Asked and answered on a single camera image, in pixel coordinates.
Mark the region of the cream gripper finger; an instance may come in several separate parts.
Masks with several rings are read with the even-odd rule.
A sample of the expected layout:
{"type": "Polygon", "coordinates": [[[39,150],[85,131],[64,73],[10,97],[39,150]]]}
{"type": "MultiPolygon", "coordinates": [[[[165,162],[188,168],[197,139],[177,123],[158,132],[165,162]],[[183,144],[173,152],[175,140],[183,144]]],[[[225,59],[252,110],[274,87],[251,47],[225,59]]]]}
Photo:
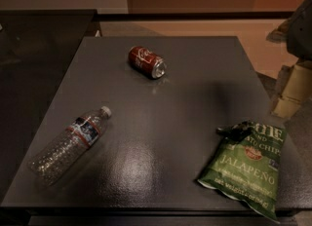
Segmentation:
{"type": "Polygon", "coordinates": [[[271,114],[289,119],[312,95],[312,61],[299,59],[293,66],[283,65],[272,97],[271,114]]]}

